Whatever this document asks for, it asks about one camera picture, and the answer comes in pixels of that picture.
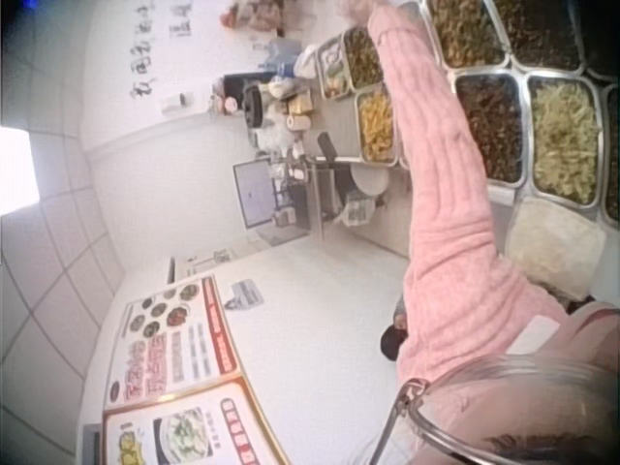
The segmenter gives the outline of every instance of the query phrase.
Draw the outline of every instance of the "pink sleeve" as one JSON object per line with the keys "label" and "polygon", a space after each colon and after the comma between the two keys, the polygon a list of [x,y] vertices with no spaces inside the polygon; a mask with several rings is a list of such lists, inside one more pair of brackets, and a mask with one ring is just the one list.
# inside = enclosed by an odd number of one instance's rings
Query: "pink sleeve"
{"label": "pink sleeve", "polygon": [[497,255],[482,156],[419,28],[390,6],[368,25],[414,185],[401,381],[410,369],[432,378],[505,350],[537,314],[562,318],[557,302]]}

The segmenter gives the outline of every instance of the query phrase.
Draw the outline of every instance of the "menu board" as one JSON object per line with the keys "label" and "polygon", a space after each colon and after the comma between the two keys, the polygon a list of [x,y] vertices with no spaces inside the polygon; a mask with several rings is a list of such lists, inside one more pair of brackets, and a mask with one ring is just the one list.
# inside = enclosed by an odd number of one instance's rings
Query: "menu board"
{"label": "menu board", "polygon": [[212,277],[130,303],[121,322],[108,372],[106,410],[238,372]]}
{"label": "menu board", "polygon": [[105,464],[287,463],[241,376],[126,410],[104,418]]}

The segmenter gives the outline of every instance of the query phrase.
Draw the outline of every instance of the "food tray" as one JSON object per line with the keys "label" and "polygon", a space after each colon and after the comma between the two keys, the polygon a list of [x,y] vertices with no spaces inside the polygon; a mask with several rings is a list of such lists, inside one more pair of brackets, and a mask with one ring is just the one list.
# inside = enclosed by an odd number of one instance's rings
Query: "food tray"
{"label": "food tray", "polygon": [[456,73],[460,70],[470,70],[470,71],[489,71],[489,70],[501,70],[506,68],[510,61],[510,55],[508,50],[510,49],[509,42],[506,40],[506,34],[502,34],[504,31],[504,26],[502,22],[499,20],[499,16],[497,15],[497,11],[495,10],[495,5],[493,5],[492,0],[480,0],[483,5],[486,7],[486,10],[489,13],[491,18],[491,22],[493,23],[493,27],[495,28],[495,33],[497,34],[497,38],[500,42],[500,46],[504,50],[504,60],[501,63],[496,65],[480,65],[480,66],[469,66],[463,68],[453,68],[451,67],[444,58],[444,50],[442,49],[441,41],[439,40],[439,34],[437,29],[435,28],[435,23],[433,22],[433,16],[430,13],[430,6],[428,2],[431,0],[419,0],[420,1],[420,13],[424,18],[424,23],[426,24],[426,29],[430,38],[433,42],[433,48],[435,50],[435,57],[440,66],[449,73]]}
{"label": "food tray", "polygon": [[[550,81],[564,80],[564,81],[580,82],[584,84],[585,86],[587,86],[587,88],[590,90],[590,95],[592,97],[592,102],[595,108],[597,124],[599,126],[599,139],[598,139],[599,150],[598,150],[598,156],[597,156],[597,186],[596,186],[595,196],[594,196],[594,199],[588,204],[584,205],[576,201],[565,199],[560,196],[548,194],[547,192],[540,190],[536,186],[536,183],[534,181],[534,165],[536,163],[536,151],[534,148],[535,147],[534,145],[534,137],[535,137],[534,116],[532,114],[533,113],[532,112],[532,93],[529,87],[529,82],[530,82],[530,79],[532,78],[543,78],[543,79],[547,79]],[[604,149],[604,134],[603,134],[603,113],[601,110],[601,100],[599,98],[599,93],[597,91],[597,88],[594,86],[592,82],[590,82],[589,79],[586,79],[584,77],[576,77],[572,73],[560,73],[557,71],[549,71],[549,70],[535,71],[535,72],[528,73],[525,76],[523,84],[524,84],[523,93],[525,96],[525,103],[526,103],[528,119],[529,119],[528,124],[530,126],[530,132],[528,135],[528,145],[529,145],[529,153],[530,153],[528,175],[529,175],[529,180],[530,180],[529,184],[530,184],[530,188],[532,192],[534,192],[534,194],[537,195],[538,197],[551,200],[553,202],[562,204],[564,206],[567,206],[567,207],[570,207],[576,210],[587,210],[587,209],[596,207],[601,201],[601,192],[603,190],[603,181],[604,181],[603,176],[604,176],[604,171],[605,171],[604,170],[605,149]]]}
{"label": "food tray", "polygon": [[349,64],[349,54],[347,53],[347,41],[346,38],[349,34],[351,34],[353,31],[356,31],[358,29],[365,29],[364,27],[361,26],[356,26],[356,27],[352,27],[351,29],[346,30],[343,34],[342,34],[342,48],[344,50],[344,61],[345,61],[345,70],[347,73],[347,77],[349,78],[349,87],[351,88],[351,90],[353,90],[355,93],[364,90],[364,89],[369,89],[369,88],[374,88],[376,85],[382,85],[383,81],[377,82],[375,84],[372,85],[368,85],[366,87],[362,87],[360,89],[358,89],[357,87],[355,87],[355,85],[353,84],[353,77],[351,76],[351,66]]}
{"label": "food tray", "polygon": [[[342,56],[343,56],[343,64],[345,67],[344,73],[345,73],[345,77],[347,79],[347,82],[349,83],[349,89],[347,89],[347,92],[344,92],[342,94],[333,96],[333,97],[328,97],[326,95],[326,84],[325,84],[325,73],[326,70],[323,67],[323,60],[321,59],[321,53],[326,50],[327,48],[333,46],[336,43],[340,43],[340,47],[342,49]],[[345,50],[345,43],[344,43],[344,35],[340,34],[337,37],[334,37],[332,39],[329,39],[327,42],[325,42],[322,46],[319,47],[319,49],[317,49],[316,51],[316,55],[315,55],[315,59],[317,61],[317,75],[319,75],[319,84],[321,86],[321,95],[323,96],[323,98],[325,100],[338,100],[338,99],[342,99],[344,97],[347,97],[349,94],[351,94],[351,76],[349,74],[349,65],[347,63],[347,53]]]}
{"label": "food tray", "polygon": [[531,133],[534,131],[530,124],[530,117],[528,111],[528,105],[526,103],[525,98],[525,83],[523,82],[523,78],[520,75],[517,75],[510,70],[467,70],[461,71],[459,73],[455,73],[453,77],[450,79],[450,84],[452,87],[452,92],[456,95],[456,83],[460,78],[469,78],[469,77],[487,77],[487,76],[507,76],[514,81],[516,85],[517,93],[518,93],[518,103],[521,109],[521,176],[516,182],[506,182],[501,181],[499,179],[491,179],[487,177],[486,180],[488,184],[500,186],[500,187],[508,187],[510,189],[518,189],[520,188],[525,179],[527,178],[527,171],[529,167],[529,158],[531,152],[531,147],[529,143],[529,139],[531,139]]}
{"label": "food tray", "polygon": [[581,39],[581,27],[579,25],[577,8],[575,6],[574,0],[569,0],[569,17],[571,19],[571,23],[573,24],[574,38],[575,38],[575,42],[577,46],[577,53],[579,55],[579,66],[577,67],[576,70],[556,70],[552,68],[527,66],[519,62],[518,58],[512,51],[511,39],[509,38],[509,35],[506,32],[506,28],[504,27],[504,22],[502,21],[502,18],[500,17],[497,7],[492,1],[489,1],[488,3],[489,3],[489,11],[491,12],[491,16],[495,17],[497,20],[496,27],[497,27],[498,34],[500,35],[500,38],[501,38],[500,41],[507,45],[508,47],[507,50],[509,51],[510,60],[516,68],[523,71],[524,73],[530,73],[530,72],[535,72],[535,71],[554,71],[554,72],[562,73],[563,75],[567,75],[567,76],[580,76],[583,74],[586,68],[585,48],[583,46],[583,40]]}
{"label": "food tray", "polygon": [[[359,103],[361,99],[363,99],[366,95],[372,94],[378,90],[381,92],[384,92],[386,95],[389,96],[388,91],[386,90],[386,87],[382,83],[375,84],[370,87],[365,87],[364,90],[356,93],[356,123],[357,123],[357,134],[359,136],[359,158],[366,165],[370,165],[374,167],[393,167],[394,165],[398,163],[399,157],[397,154],[398,152],[397,152],[396,147],[400,143],[399,137],[397,136],[398,131],[396,130],[395,127],[392,127],[392,145],[391,145],[392,160],[388,162],[372,162],[370,160],[366,160],[364,156],[364,152],[363,152],[363,134],[361,131],[361,122],[359,121]],[[392,121],[395,124],[395,118],[393,117],[393,108],[392,108]]]}
{"label": "food tray", "polygon": [[607,189],[609,188],[609,166],[611,164],[611,157],[614,155],[611,153],[611,131],[610,131],[610,121],[609,121],[609,113],[607,111],[608,105],[607,100],[609,99],[609,94],[612,90],[618,90],[618,84],[611,84],[607,86],[603,91],[602,96],[602,107],[603,107],[603,121],[604,121],[604,179],[603,179],[603,192],[601,196],[601,216],[604,221],[613,227],[614,229],[618,229],[618,222],[615,221],[607,214]]}

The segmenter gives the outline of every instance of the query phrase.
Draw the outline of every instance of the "dark hair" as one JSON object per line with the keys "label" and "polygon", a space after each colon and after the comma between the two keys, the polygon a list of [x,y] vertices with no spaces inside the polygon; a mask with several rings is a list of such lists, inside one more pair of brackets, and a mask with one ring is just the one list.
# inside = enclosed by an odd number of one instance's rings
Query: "dark hair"
{"label": "dark hair", "polygon": [[394,325],[388,326],[384,335],[381,336],[381,352],[388,360],[396,361],[398,350],[407,339],[407,331],[397,329]]}

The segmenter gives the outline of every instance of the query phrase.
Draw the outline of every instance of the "light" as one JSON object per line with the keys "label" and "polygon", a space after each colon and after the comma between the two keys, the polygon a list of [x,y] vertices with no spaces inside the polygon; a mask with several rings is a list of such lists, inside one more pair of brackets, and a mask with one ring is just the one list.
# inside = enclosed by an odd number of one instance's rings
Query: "light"
{"label": "light", "polygon": [[0,127],[0,216],[39,201],[30,136]]}

